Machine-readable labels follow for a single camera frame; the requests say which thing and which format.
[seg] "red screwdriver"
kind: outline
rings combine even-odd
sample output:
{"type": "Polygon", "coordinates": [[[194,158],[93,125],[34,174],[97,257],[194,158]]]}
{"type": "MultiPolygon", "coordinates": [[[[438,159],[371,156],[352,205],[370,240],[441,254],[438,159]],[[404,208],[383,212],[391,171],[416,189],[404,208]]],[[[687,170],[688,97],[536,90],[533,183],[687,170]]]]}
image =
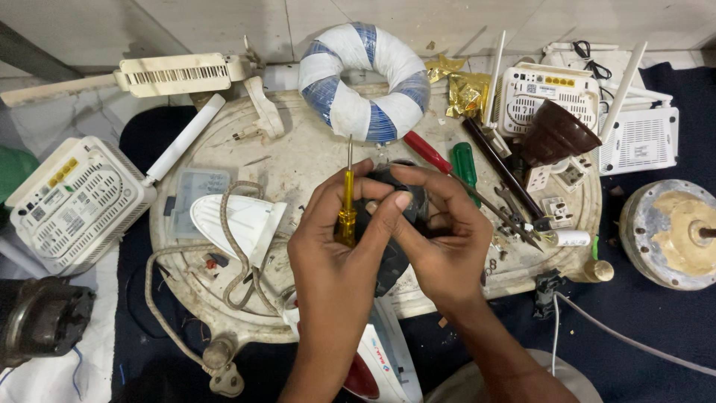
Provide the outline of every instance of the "red screwdriver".
{"type": "Polygon", "coordinates": [[[497,207],[494,206],[494,204],[490,203],[485,197],[483,197],[480,192],[476,191],[475,188],[470,186],[467,182],[465,182],[462,178],[460,178],[454,171],[453,171],[453,165],[449,162],[447,162],[430,144],[427,143],[427,141],[423,140],[422,137],[420,137],[416,132],[409,131],[407,134],[403,137],[405,139],[405,143],[410,146],[413,150],[415,150],[416,153],[420,154],[421,157],[423,157],[427,162],[430,163],[430,165],[433,165],[435,168],[439,169],[440,172],[443,172],[446,175],[450,175],[453,178],[457,179],[460,184],[463,185],[466,191],[468,191],[469,194],[472,194],[473,196],[477,197],[478,200],[480,200],[487,208],[489,208],[497,218],[501,219],[503,222],[505,222],[514,232],[519,234],[525,242],[528,244],[536,247],[539,249],[540,252],[542,251],[542,248],[537,245],[537,242],[530,238],[524,230],[522,230],[520,227],[517,226],[514,222],[512,222],[509,218],[507,218],[506,215],[504,215],[497,207]]]}

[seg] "screwdriver handle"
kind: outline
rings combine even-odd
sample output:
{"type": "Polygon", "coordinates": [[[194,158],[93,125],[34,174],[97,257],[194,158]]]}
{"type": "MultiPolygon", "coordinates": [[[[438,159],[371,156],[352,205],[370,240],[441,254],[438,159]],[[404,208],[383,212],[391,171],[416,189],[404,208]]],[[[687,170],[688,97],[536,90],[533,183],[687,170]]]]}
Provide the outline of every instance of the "screwdriver handle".
{"type": "Polygon", "coordinates": [[[416,153],[420,154],[430,165],[439,169],[444,174],[449,174],[453,170],[453,165],[447,162],[437,151],[423,140],[416,132],[409,131],[405,136],[405,143],[410,146],[416,153]]]}

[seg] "yellow screwdriver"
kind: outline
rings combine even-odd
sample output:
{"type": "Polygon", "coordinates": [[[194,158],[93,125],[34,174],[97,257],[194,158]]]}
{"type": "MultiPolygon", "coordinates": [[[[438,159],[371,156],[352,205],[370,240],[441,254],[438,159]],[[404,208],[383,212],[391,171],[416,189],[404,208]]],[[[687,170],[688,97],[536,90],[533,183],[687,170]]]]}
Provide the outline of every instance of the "yellow screwdriver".
{"type": "Polygon", "coordinates": [[[348,167],[343,181],[343,208],[338,213],[336,242],[347,247],[356,246],[356,210],[353,208],[353,135],[348,137],[348,167]]]}

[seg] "gold foil wrapper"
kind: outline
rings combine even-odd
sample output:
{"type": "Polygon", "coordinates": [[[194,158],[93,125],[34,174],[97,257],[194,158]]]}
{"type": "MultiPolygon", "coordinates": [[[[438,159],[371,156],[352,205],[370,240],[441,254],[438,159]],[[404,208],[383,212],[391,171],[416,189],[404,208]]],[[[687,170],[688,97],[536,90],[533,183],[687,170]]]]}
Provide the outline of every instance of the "gold foil wrapper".
{"type": "Polygon", "coordinates": [[[430,60],[429,62],[425,62],[427,78],[430,84],[433,84],[451,72],[456,72],[463,68],[467,61],[467,59],[448,59],[441,53],[437,56],[437,61],[430,60]]]}
{"type": "Polygon", "coordinates": [[[453,72],[447,77],[450,82],[450,106],[446,116],[457,118],[479,117],[488,101],[490,75],[481,72],[453,72]]]}

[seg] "hand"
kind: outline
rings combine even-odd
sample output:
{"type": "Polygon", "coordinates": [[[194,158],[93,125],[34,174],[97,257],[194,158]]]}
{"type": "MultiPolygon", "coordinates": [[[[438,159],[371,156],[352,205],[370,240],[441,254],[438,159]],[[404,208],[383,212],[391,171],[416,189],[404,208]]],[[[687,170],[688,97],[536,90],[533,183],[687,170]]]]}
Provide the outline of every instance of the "hand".
{"type": "Polygon", "coordinates": [[[383,201],[356,247],[334,241],[344,170],[316,188],[289,240],[301,340],[282,401],[328,401],[343,385],[368,323],[381,256],[397,218],[412,200],[410,192],[364,178],[373,169],[369,159],[353,168],[354,199],[383,201]]]}
{"type": "MultiPolygon", "coordinates": [[[[404,184],[425,187],[434,210],[428,227],[449,228],[452,232],[450,236],[429,240],[404,217],[398,217],[393,237],[412,264],[423,293],[448,319],[484,302],[480,276],[493,236],[490,221],[460,182],[449,176],[399,164],[393,164],[390,173],[404,184]]],[[[378,204],[369,203],[368,212],[379,209],[378,204]]]]}

